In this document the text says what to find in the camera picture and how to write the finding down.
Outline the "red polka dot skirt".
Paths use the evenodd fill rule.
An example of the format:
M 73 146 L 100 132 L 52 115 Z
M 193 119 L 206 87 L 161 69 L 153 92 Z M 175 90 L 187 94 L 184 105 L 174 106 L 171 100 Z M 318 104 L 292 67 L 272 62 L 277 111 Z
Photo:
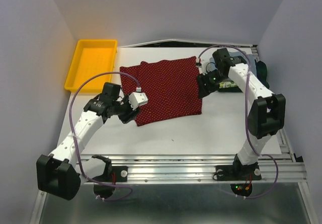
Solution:
M 196 57 L 161 60 L 120 67 L 120 71 L 138 80 L 148 103 L 136 117 L 137 126 L 153 122 L 200 115 L 202 100 L 198 98 Z

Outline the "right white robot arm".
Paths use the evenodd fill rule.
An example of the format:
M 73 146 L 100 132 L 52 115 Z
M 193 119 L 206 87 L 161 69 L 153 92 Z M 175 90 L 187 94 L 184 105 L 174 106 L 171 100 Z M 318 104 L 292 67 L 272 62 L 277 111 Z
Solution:
M 198 97 L 218 91 L 225 80 L 233 81 L 244 93 L 246 140 L 231 167 L 233 176 L 242 179 L 249 174 L 249 166 L 258 161 L 268 140 L 283 128 L 286 99 L 282 94 L 274 94 L 253 74 L 246 53 L 232 56 L 227 48 L 220 48 L 212 57 L 214 69 L 201 57 L 196 59 L 201 70 L 197 76 Z

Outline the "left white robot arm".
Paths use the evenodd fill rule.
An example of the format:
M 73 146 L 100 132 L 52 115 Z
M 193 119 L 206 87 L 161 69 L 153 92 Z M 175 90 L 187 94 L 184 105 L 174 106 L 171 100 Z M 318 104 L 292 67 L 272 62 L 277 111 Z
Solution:
M 148 102 L 141 88 L 129 95 L 120 96 L 118 84 L 105 83 L 100 94 L 90 99 L 77 121 L 70 117 L 70 133 L 48 155 L 41 155 L 36 162 L 38 189 L 65 200 L 72 200 L 82 184 L 87 181 L 101 184 L 107 193 L 100 196 L 106 200 L 116 189 L 117 174 L 112 161 L 102 155 L 93 155 L 81 162 L 81 153 L 95 133 L 112 116 L 123 124 L 135 120 L 141 106 Z

